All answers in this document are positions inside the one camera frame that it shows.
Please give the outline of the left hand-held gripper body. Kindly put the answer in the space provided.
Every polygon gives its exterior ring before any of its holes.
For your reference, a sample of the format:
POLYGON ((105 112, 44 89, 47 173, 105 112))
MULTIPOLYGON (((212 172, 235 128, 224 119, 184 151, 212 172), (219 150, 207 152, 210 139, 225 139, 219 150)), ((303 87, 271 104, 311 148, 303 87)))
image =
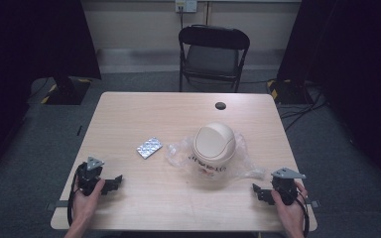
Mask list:
POLYGON ((92 194, 96 184, 99 181, 99 176, 102 172, 103 161, 94 157, 88 157, 86 162, 78 166, 76 170, 78 178, 78 188, 86 196, 92 194))

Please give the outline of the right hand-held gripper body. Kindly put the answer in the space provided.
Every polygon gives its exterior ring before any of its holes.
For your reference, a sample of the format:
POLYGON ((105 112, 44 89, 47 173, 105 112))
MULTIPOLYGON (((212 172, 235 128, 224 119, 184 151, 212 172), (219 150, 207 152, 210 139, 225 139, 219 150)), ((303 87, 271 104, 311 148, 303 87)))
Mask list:
POLYGON ((304 179, 306 176, 289 168, 281 168, 271 173, 273 190, 278 192, 285 205, 294 202, 302 203, 299 200, 301 190, 296 185, 295 179, 304 179))

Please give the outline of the silver blister pack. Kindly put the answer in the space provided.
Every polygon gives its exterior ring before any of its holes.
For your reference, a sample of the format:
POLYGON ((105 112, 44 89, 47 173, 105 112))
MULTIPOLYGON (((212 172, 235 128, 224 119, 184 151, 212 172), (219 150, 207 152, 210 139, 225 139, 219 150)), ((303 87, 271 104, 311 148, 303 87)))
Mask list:
POLYGON ((147 160, 162 147, 162 142, 158 138, 152 137, 138 146, 136 151, 144 160, 147 160))

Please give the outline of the beige swing-lid trash can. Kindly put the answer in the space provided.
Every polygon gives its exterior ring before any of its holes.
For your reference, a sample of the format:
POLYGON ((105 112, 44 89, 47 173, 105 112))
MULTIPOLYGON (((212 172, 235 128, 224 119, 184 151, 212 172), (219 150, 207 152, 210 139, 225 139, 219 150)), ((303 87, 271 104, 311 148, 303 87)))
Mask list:
POLYGON ((235 150, 233 130, 223 123, 212 122, 202 126, 195 134, 190 158, 205 178, 220 179, 225 176, 235 150))

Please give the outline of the person's right hand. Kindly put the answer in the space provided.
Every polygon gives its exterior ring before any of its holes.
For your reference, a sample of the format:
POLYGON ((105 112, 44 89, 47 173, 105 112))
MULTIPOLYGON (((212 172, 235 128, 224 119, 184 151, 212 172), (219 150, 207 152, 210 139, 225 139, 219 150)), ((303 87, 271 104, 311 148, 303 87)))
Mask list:
POLYGON ((304 230, 304 211, 302 206, 306 203, 306 198, 308 197, 307 190, 296 181, 296 185, 299 187, 301 192, 299 193, 299 200, 302 203, 294 202, 291 205, 285 205, 281 196, 275 190, 271 191, 272 197, 275 201, 275 206, 278 212, 279 219, 284 227, 286 228, 302 228, 304 230))

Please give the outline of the person's left hand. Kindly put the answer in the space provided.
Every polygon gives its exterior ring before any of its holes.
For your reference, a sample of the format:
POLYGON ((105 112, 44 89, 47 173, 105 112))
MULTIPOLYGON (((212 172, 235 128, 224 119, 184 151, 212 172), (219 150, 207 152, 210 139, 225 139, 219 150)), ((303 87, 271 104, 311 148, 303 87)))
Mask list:
POLYGON ((87 227, 94 215, 104 185, 105 180, 101 178, 90 195, 84 195, 77 184, 74 186, 72 226, 87 227))

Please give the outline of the clear plastic bag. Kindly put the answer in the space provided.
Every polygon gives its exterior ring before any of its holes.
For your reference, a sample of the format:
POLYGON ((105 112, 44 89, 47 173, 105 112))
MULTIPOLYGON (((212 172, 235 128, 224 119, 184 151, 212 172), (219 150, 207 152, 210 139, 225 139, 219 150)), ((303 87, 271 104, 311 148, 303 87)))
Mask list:
POLYGON ((210 165, 192 151, 193 136, 185 137, 167 147, 165 158, 175 168, 184 170, 192 179, 229 183, 238 179, 263 179, 266 169, 249 156, 246 141, 239 132, 234 133, 234 155, 226 162, 210 165))

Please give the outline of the black stand base striped tape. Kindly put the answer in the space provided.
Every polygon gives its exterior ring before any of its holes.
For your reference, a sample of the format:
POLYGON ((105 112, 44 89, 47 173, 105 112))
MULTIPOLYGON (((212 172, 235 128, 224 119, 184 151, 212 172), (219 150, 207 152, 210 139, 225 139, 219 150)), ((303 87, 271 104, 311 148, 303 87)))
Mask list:
POLYGON ((90 79, 71 79, 68 76, 54 78, 55 85, 42 100, 42 104, 48 105, 80 105, 88 90, 90 79))
POLYGON ((306 87, 303 84, 293 83, 289 79, 271 79, 267 82, 267 90, 275 103, 279 105, 313 103, 306 87))

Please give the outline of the black curtain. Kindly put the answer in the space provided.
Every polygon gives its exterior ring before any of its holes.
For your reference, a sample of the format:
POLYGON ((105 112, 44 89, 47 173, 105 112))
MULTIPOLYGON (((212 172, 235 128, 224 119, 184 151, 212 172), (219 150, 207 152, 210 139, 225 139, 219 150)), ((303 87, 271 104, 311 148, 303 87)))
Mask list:
POLYGON ((98 78, 81 0, 0 0, 0 157, 44 77, 98 78))
POLYGON ((381 0, 301 0, 278 78, 320 83, 381 170, 381 0))

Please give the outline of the black folding chair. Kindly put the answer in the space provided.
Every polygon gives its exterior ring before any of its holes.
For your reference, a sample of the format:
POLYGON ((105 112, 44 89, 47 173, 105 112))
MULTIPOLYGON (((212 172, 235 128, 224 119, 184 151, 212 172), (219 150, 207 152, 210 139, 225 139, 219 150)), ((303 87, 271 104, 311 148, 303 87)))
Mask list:
POLYGON ((225 81, 238 91, 250 47, 249 37, 240 30, 208 25, 191 25, 179 32, 180 81, 205 78, 225 81))

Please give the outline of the white wall outlet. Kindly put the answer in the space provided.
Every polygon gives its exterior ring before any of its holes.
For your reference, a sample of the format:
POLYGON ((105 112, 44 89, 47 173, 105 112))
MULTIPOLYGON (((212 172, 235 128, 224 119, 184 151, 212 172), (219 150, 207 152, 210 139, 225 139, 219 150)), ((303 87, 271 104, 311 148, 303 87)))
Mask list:
POLYGON ((175 0, 175 11, 177 13, 195 13, 197 0, 175 0))

